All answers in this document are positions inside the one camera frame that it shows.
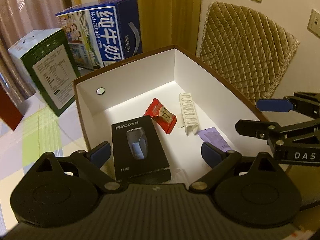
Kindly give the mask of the beige curtain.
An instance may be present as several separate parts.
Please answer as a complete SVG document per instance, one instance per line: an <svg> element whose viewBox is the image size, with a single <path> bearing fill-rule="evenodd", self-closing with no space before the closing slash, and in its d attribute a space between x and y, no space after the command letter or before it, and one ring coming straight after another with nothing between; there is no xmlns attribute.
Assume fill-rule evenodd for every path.
<svg viewBox="0 0 320 240"><path fill-rule="evenodd" d="M8 49L32 30L58 27L55 14L72 5L72 0L1 0L1 87L14 105L35 90L18 72Z"/></svg>

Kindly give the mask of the dark red tall box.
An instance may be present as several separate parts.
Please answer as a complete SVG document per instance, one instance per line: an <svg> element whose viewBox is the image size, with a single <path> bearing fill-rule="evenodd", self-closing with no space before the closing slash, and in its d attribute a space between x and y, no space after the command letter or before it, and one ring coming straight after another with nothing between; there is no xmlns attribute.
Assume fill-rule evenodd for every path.
<svg viewBox="0 0 320 240"><path fill-rule="evenodd" d="M13 131L23 119L23 115L11 101L2 86L0 86L0 117Z"/></svg>

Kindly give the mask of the green landscape milk carton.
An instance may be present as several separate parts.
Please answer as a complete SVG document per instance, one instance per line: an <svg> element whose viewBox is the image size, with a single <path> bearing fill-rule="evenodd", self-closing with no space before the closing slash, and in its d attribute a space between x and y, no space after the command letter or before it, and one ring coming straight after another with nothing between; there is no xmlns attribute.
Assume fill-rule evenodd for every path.
<svg viewBox="0 0 320 240"><path fill-rule="evenodd" d="M61 28L32 30L8 49L19 74L60 116L75 100L80 72Z"/></svg>

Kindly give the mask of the single wall socket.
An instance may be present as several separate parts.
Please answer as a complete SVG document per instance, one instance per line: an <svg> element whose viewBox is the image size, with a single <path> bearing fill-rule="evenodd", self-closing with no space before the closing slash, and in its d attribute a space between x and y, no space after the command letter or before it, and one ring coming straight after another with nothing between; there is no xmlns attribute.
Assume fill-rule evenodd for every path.
<svg viewBox="0 0 320 240"><path fill-rule="evenodd" d="M311 10L308 22L308 30L317 37L320 37L320 13L317 12L315 9Z"/></svg>

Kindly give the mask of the blue milk carton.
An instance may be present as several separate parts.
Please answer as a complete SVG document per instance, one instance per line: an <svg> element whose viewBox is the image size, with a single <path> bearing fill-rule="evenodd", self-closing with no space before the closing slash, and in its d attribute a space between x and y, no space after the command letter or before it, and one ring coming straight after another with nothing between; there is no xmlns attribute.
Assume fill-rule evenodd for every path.
<svg viewBox="0 0 320 240"><path fill-rule="evenodd" d="M78 67L100 69L142 53L137 0L104 0L56 13Z"/></svg>

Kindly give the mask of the quilted tan cushion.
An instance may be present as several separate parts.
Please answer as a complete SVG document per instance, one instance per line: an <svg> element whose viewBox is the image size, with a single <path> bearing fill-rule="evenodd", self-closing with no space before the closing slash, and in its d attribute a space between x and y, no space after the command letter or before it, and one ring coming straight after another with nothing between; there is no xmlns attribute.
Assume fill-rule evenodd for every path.
<svg viewBox="0 0 320 240"><path fill-rule="evenodd" d="M249 7L213 2L208 7L199 59L249 101L275 93L299 41Z"/></svg>

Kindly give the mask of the brown cardboard storage box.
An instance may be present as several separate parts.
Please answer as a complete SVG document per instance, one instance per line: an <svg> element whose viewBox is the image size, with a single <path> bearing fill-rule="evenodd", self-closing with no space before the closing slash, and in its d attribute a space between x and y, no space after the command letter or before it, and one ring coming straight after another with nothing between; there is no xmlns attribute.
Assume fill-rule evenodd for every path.
<svg viewBox="0 0 320 240"><path fill-rule="evenodd" d="M201 130L215 128L231 149L254 157L267 143L235 130L241 120L265 120L246 98L177 46L114 63L74 81L75 100L88 148L112 140L112 125L144 115L153 100L181 114L180 95L189 93Z"/></svg>

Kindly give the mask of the black shaver box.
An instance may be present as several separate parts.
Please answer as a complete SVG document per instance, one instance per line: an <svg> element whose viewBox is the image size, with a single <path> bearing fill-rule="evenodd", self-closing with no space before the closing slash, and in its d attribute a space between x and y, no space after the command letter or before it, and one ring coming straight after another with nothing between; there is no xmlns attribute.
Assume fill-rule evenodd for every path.
<svg viewBox="0 0 320 240"><path fill-rule="evenodd" d="M159 184L171 180L170 165L150 116L112 124L117 181Z"/></svg>

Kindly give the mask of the white plastic comb holder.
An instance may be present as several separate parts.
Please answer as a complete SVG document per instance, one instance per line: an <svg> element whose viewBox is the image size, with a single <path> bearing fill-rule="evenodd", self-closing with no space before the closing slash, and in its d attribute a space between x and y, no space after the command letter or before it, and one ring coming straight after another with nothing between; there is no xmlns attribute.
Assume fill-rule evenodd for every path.
<svg viewBox="0 0 320 240"><path fill-rule="evenodd" d="M177 116L179 128L184 128L185 134L190 132L196 134L199 130L200 123L196 113L195 103L190 93L179 94L179 103L181 112Z"/></svg>

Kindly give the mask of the checkered bed sheet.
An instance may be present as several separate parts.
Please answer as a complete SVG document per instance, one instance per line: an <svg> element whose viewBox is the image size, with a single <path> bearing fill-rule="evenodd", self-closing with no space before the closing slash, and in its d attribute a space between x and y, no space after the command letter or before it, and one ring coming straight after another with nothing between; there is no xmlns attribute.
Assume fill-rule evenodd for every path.
<svg viewBox="0 0 320 240"><path fill-rule="evenodd" d="M56 116L36 93L21 104L21 111L24 117L15 130L1 122L1 235L17 223L11 193L41 154L64 157L86 149L75 103Z"/></svg>

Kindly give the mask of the red snack packet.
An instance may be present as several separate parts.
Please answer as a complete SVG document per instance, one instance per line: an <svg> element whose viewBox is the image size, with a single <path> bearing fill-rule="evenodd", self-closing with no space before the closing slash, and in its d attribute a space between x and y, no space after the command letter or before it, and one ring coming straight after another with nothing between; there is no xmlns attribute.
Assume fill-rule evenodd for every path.
<svg viewBox="0 0 320 240"><path fill-rule="evenodd" d="M170 134L177 122L177 118L172 114L158 99L153 98L144 113L144 116L150 116L166 134Z"/></svg>

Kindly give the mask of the wooden door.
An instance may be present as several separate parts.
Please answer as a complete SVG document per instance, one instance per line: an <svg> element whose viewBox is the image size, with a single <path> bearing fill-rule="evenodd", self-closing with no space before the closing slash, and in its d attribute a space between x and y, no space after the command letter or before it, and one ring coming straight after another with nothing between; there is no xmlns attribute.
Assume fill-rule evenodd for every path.
<svg viewBox="0 0 320 240"><path fill-rule="evenodd" d="M195 54L201 0L138 0L144 52L177 44Z"/></svg>

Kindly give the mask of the purple tube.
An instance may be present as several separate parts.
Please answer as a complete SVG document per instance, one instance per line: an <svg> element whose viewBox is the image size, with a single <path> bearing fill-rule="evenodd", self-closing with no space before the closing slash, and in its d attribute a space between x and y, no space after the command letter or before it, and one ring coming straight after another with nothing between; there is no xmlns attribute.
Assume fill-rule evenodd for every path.
<svg viewBox="0 0 320 240"><path fill-rule="evenodd" d="M227 152L228 150L232 150L232 148L228 145L228 143L223 139L221 134L217 131L215 127L207 128L198 131L197 135L204 141L210 142L212 145L222 150L223 152Z"/></svg>

